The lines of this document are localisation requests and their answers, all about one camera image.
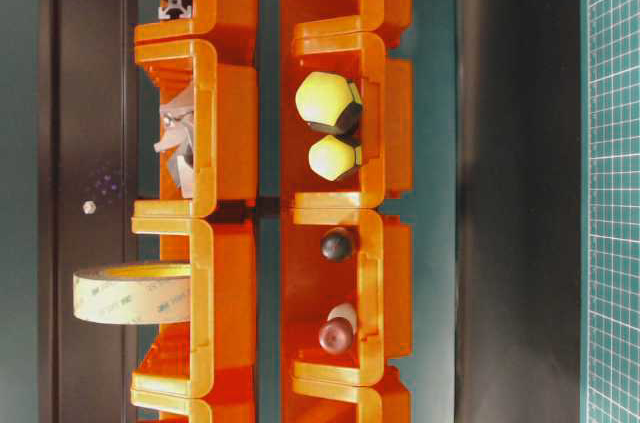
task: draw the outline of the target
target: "dark brown sphere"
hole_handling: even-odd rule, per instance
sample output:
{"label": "dark brown sphere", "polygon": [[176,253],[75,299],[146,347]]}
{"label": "dark brown sphere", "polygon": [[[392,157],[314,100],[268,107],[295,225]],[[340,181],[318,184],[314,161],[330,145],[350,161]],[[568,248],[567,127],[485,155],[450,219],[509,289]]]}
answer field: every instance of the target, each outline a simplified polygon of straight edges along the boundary
{"label": "dark brown sphere", "polygon": [[353,254],[354,241],[345,228],[334,228],[322,238],[322,255],[330,261],[343,261]]}
{"label": "dark brown sphere", "polygon": [[346,318],[334,318],[322,325],[318,339],[327,353],[340,355],[353,344],[353,328]]}

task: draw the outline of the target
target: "stacked storage bins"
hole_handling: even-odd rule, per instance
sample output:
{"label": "stacked storage bins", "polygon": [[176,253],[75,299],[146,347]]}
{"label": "stacked storage bins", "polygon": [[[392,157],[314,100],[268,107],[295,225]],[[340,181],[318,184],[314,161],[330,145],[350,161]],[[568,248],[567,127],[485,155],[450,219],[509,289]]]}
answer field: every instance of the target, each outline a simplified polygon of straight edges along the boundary
{"label": "stacked storage bins", "polygon": [[160,104],[193,85],[193,197],[160,154],[160,198],[135,203],[137,234],[191,265],[191,321],[161,325],[132,376],[134,405],[191,423],[255,420],[258,0],[193,0],[193,17],[140,25],[136,63]]}
{"label": "stacked storage bins", "polygon": [[[376,211],[413,185],[413,75],[388,56],[410,25],[412,0],[281,0],[282,388],[284,421],[410,421],[409,395],[390,358],[411,353],[411,229]],[[337,181],[310,168],[322,135],[296,108],[313,72],[353,83],[362,100],[361,161]],[[340,262],[320,251],[328,231],[348,231]],[[332,354],[318,330],[335,305],[357,314],[352,346]]]}

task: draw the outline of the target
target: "grid lines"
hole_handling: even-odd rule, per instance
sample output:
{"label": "grid lines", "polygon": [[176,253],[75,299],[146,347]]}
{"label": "grid lines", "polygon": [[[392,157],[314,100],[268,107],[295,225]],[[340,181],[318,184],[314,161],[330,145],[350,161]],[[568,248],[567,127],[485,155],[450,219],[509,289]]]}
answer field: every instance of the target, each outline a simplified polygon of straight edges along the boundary
{"label": "grid lines", "polygon": [[588,0],[587,421],[640,423],[640,0]]}

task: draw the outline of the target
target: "3m tape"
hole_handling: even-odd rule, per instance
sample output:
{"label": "3m tape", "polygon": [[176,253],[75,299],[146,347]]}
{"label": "3m tape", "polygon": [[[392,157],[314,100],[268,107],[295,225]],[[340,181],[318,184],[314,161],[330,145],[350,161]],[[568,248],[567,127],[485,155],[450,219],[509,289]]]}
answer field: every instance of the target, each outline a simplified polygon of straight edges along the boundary
{"label": "3m tape", "polygon": [[116,325],[189,321],[188,264],[142,264],[77,271],[73,275],[76,318]]}

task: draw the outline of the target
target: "black aluminum profile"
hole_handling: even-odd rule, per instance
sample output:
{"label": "black aluminum profile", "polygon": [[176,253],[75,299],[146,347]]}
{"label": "black aluminum profile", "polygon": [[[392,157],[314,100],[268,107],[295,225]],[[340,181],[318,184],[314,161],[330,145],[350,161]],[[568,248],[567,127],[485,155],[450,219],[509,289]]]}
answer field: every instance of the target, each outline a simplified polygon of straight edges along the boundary
{"label": "black aluminum profile", "polygon": [[39,421],[133,423],[136,329],[77,320],[72,275],[137,256],[137,0],[39,6]]}

